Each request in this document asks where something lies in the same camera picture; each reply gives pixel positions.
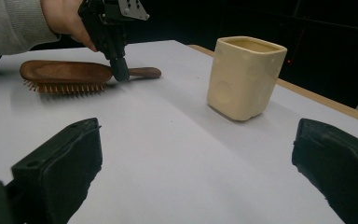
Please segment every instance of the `table edge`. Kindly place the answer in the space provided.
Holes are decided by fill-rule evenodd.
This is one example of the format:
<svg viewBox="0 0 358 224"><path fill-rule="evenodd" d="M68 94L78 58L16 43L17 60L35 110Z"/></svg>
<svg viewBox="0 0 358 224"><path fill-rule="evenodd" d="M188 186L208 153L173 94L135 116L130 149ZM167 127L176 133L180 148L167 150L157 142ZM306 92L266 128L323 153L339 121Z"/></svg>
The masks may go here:
<svg viewBox="0 0 358 224"><path fill-rule="evenodd" d="M202 52L204 54L207 54L211 57L213 57L213 51L209 50L209 49L206 49L204 47L201 47L199 45L187 45L188 47L192 48L192 49L195 49L199 52ZM305 96L319 104L322 104L322 105L325 105L325 106L328 106L332 109L335 109L336 111L338 112L341 112L345 115L348 115L354 119L358 119L358 110L354 109L354 108L351 108L347 105L343 105L339 102L336 102L336 101L333 101L331 99L328 99L322 95L319 95L315 92L312 92L312 91L308 91L304 88L301 88L295 84L292 84L290 82L287 82L285 80L282 80L280 78L278 78L277 80L277 84L286 88L287 90L289 91L293 91L297 94L300 94L302 96Z"/></svg>

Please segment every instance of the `hairbrush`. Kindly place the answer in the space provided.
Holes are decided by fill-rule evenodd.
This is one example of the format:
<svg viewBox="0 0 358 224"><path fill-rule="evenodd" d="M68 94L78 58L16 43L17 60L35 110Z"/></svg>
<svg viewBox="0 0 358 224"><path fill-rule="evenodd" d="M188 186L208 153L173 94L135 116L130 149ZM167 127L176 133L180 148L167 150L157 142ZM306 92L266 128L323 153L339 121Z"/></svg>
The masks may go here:
<svg viewBox="0 0 358 224"><path fill-rule="evenodd" d="M130 68L130 76L158 78L155 67ZM104 91L112 77L111 67L100 63L31 60L20 68L24 84L30 91L77 94Z"/></svg>

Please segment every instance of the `human hand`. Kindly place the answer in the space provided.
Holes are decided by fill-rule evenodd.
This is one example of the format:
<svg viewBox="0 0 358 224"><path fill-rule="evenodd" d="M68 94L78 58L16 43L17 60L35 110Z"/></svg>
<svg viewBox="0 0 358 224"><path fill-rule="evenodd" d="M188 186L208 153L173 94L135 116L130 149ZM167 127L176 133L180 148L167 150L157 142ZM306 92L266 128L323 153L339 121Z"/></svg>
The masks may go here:
<svg viewBox="0 0 358 224"><path fill-rule="evenodd" d="M50 30L56 34L70 35L92 51L98 51L77 14L82 0L40 0L43 14Z"/></svg>

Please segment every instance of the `cup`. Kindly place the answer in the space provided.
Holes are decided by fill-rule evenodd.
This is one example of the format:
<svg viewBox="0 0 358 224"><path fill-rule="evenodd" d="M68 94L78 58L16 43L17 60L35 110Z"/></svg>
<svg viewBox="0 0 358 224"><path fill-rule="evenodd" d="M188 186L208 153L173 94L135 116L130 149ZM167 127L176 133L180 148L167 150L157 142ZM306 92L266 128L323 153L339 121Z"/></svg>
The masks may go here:
<svg viewBox="0 0 358 224"><path fill-rule="evenodd" d="M217 39L207 102L230 119L262 113L281 72L287 48L250 36Z"/></svg>

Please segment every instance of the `hairbrush handle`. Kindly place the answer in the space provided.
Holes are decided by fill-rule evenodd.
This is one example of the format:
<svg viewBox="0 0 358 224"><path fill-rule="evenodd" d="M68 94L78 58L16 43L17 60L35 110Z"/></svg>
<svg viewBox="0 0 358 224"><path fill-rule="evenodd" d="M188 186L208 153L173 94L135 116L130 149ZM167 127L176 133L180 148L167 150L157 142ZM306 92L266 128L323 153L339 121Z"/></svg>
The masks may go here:
<svg viewBox="0 0 358 224"><path fill-rule="evenodd" d="M155 67L130 68L130 76L158 78L161 71ZM22 78L38 83L95 83L106 82L112 69L100 63L31 60L20 68Z"/></svg>

